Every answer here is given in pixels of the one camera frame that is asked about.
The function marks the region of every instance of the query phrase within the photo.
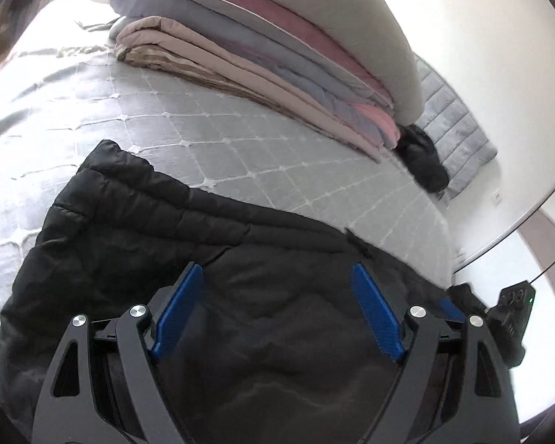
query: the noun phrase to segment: metal bolt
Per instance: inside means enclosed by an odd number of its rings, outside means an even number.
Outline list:
[[[86,316],[84,314],[80,314],[79,316],[74,317],[72,319],[72,325],[74,327],[82,327],[86,323]]]
[[[470,316],[469,322],[471,323],[472,326],[475,326],[475,327],[481,327],[483,325],[483,319],[481,319],[481,317],[479,316]]]
[[[146,307],[143,305],[134,305],[130,310],[129,314],[132,317],[142,317],[146,313]]]
[[[414,305],[413,307],[411,307],[409,309],[409,312],[411,313],[411,315],[413,317],[417,317],[417,318],[421,318],[421,317],[425,317],[426,316],[426,309],[424,309],[423,307],[420,307],[419,305]]]

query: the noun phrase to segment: folded blanket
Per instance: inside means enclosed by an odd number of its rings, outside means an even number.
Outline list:
[[[399,136],[395,134],[395,130],[391,130],[390,128],[391,126],[394,127],[394,129],[397,128],[395,121],[381,108],[365,103],[344,102],[324,88],[321,88],[315,82],[293,72],[289,68],[284,68],[265,58],[251,55],[239,46],[229,46],[227,49],[239,57],[243,57],[246,60],[252,61],[270,70],[288,83],[294,85],[294,87],[305,91],[312,98],[317,100],[318,103],[323,105],[327,111],[335,115],[339,120],[342,120],[347,126],[354,129],[373,145],[381,147],[384,144],[384,146],[389,149],[397,146]],[[374,112],[365,112],[364,107],[370,107],[374,109]]]
[[[137,17],[120,18],[111,29],[110,37],[114,39],[117,38],[119,32],[125,26],[139,19],[140,18]],[[357,94],[336,78],[327,75],[327,79],[325,80],[323,79],[325,75],[322,71],[319,73],[305,71],[304,65],[294,65],[294,61],[282,59],[280,57],[280,52],[268,52],[263,48],[253,48],[247,44],[223,40],[217,38],[217,36],[212,38],[212,40],[230,53],[243,57],[246,60],[252,61],[272,71],[300,90],[309,93],[312,98],[324,106],[330,114],[342,120],[373,145],[381,147],[384,143],[384,146],[389,149],[395,148],[397,145],[399,133],[398,130],[396,130],[397,126],[391,115],[380,106],[375,105],[374,102],[366,103],[370,100],[360,99]],[[306,60],[300,55],[297,55],[297,58]],[[312,79],[312,76],[319,78],[319,80]],[[330,81],[332,84],[325,84],[326,81]]]
[[[198,85],[217,88],[232,95],[247,98],[253,102],[265,105],[281,114],[292,115],[287,108],[272,102],[270,99],[259,95],[256,91],[239,85],[235,81],[219,75],[210,69],[198,65],[196,62],[183,57],[178,57],[157,45],[143,45],[134,47],[125,53],[126,63],[135,67],[148,67],[154,70],[165,70],[180,75],[181,78],[197,83]]]
[[[126,26],[117,37],[116,53],[124,60],[134,47],[157,45],[177,56],[194,61],[229,80],[287,108],[337,140],[346,142],[380,161],[379,149],[330,115],[308,94],[288,84],[265,68],[220,48],[212,41],[177,21],[160,16],[143,18]]]
[[[417,69],[385,0],[271,1],[317,26],[381,81],[395,103],[399,125],[415,123],[424,108]]]
[[[120,15],[129,17],[162,16],[178,21],[217,45],[239,45],[250,54],[275,61],[337,96],[341,100],[358,103],[373,103],[365,93],[351,88],[341,79],[306,57],[290,50],[265,35],[241,25],[235,20],[212,11],[191,0],[110,0],[110,5]]]
[[[370,75],[354,58],[336,41],[324,34],[309,21],[271,0],[193,0],[208,8],[225,14],[243,25],[278,41],[291,50],[300,53],[300,45],[288,46],[292,40],[305,44],[313,52],[303,54],[328,58],[331,62],[351,72],[365,84],[369,85],[382,98],[386,105],[392,106],[392,100],[384,85]]]

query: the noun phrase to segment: bed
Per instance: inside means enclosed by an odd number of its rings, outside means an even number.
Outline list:
[[[185,184],[351,230],[450,285],[444,217],[396,158],[377,164],[303,122],[118,62],[108,5],[56,0],[0,71],[0,309],[46,211],[102,139]]]

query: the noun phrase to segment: electrical outlet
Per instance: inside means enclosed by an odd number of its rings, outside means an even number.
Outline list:
[[[499,190],[496,190],[492,195],[491,195],[491,203],[493,205],[495,205],[496,207],[501,204],[501,194]]]

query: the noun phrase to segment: black puffer jacket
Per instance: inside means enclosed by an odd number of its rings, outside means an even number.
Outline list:
[[[412,303],[444,297],[351,234],[190,189],[103,141],[50,208],[2,311],[0,402],[30,435],[71,317],[119,316],[195,261],[199,321],[160,372],[197,442],[356,442],[397,372],[351,291],[360,259]]]

